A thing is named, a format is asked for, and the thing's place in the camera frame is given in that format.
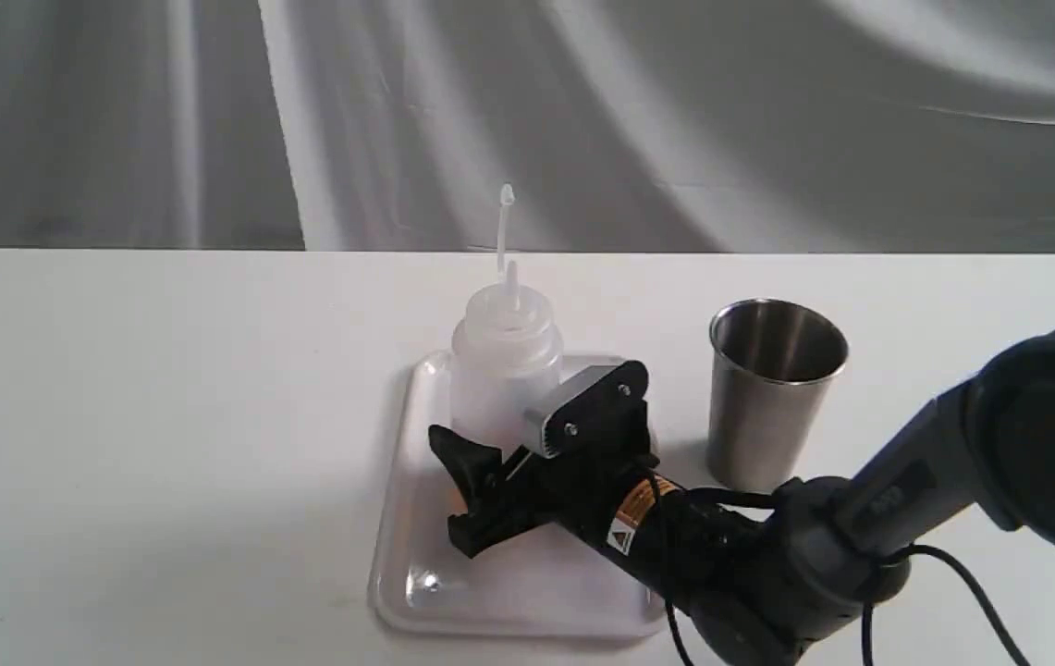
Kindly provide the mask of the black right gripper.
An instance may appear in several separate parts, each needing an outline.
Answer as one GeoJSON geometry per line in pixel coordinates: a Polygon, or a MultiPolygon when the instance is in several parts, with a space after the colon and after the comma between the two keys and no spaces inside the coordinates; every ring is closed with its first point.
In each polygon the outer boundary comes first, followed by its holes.
{"type": "Polygon", "coordinates": [[[676,486],[656,469],[648,410],[600,412],[576,426],[577,441],[557,458],[515,448],[506,460],[502,450],[450,427],[427,427],[430,451],[463,502],[484,505],[447,518],[452,547],[475,558],[546,525],[590,547],[632,547],[640,534],[661,541],[661,512],[676,486]]]}

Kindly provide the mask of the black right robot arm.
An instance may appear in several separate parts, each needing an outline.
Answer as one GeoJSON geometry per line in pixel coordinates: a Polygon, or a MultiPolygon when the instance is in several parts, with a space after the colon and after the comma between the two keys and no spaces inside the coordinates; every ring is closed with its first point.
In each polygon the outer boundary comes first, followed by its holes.
{"type": "Polygon", "coordinates": [[[767,493],[683,487],[651,450],[649,372],[592,366],[544,406],[510,456],[443,425],[427,443],[465,505],[452,547],[468,558],[557,524],[691,619],[730,665],[794,665],[816,642],[871,620],[912,557],[950,565],[1014,663],[1027,662],[984,587],[921,539],[975,503],[1005,531],[1055,545],[1055,329],[989,360],[920,410],[853,479],[790,479],[767,493]]]}

